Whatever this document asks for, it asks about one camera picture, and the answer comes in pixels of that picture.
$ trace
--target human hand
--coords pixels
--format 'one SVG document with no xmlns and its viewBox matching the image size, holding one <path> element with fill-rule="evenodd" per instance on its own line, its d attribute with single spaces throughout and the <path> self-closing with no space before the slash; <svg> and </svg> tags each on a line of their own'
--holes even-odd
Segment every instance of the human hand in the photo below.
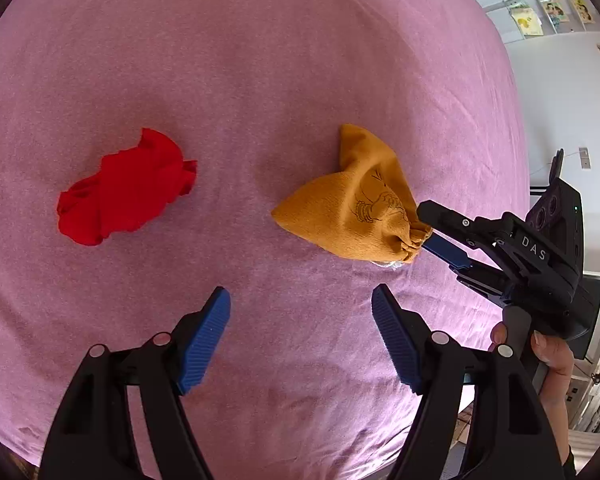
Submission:
<svg viewBox="0 0 600 480">
<path fill-rule="evenodd" d="M 491 330 L 490 350 L 496 345 L 504 344 L 506 340 L 507 327 L 500 322 Z M 569 417 L 565 396 L 571 383 L 573 352 L 559 337 L 545 336 L 536 331 L 531 336 L 531 349 L 549 368 L 538 397 L 549 419 L 560 460 L 564 464 L 569 456 Z"/>
</svg>

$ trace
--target red cloth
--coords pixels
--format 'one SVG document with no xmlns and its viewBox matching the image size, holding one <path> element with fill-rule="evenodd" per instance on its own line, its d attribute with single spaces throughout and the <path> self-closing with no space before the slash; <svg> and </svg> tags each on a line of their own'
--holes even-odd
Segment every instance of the red cloth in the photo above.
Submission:
<svg viewBox="0 0 600 480">
<path fill-rule="evenodd" d="M 103 156 L 98 173 L 60 194 L 58 228 L 89 246 L 115 231 L 136 231 L 191 191 L 196 167 L 165 134 L 143 128 L 136 148 Z"/>
</svg>

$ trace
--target wall socket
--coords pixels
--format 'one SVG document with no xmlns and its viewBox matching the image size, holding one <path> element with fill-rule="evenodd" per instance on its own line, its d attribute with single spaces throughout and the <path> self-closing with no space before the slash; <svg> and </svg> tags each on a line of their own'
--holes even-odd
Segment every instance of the wall socket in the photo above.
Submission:
<svg viewBox="0 0 600 480">
<path fill-rule="evenodd" d="M 580 152 L 580 165 L 583 170 L 591 169 L 591 159 L 589 158 L 589 150 L 587 148 L 578 148 Z"/>
</svg>

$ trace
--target camera lens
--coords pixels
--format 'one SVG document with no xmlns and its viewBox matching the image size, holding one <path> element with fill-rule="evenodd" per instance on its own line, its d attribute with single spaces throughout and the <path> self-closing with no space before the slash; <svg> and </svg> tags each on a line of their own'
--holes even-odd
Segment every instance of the camera lens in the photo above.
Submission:
<svg viewBox="0 0 600 480">
<path fill-rule="evenodd" d="M 546 212 L 544 211 L 544 207 L 538 211 L 538 217 L 536 218 L 536 229 L 540 230 L 542 229 L 542 226 L 544 225 L 544 219 L 546 217 Z"/>
</svg>

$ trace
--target pink bedsheet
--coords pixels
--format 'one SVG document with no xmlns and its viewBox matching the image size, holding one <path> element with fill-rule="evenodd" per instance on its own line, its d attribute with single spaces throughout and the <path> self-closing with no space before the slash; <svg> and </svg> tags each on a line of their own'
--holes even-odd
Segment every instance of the pink bedsheet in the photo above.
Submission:
<svg viewBox="0 0 600 480">
<path fill-rule="evenodd" d="M 91 344 L 138 346 L 222 285 L 232 319 L 184 399 L 216 479 L 359 479 L 394 457 L 418 401 L 373 287 L 482 348 L 500 313 L 430 254 L 381 269 L 275 225 L 280 200 L 336 170 L 345 122 L 394 148 L 417 201 L 527 210 L 509 61 L 474 0 L 14 0 L 0 20 L 2 441 L 37 463 Z M 59 192 L 142 126 L 198 160 L 193 192 L 96 248 L 59 234 Z"/>
</svg>

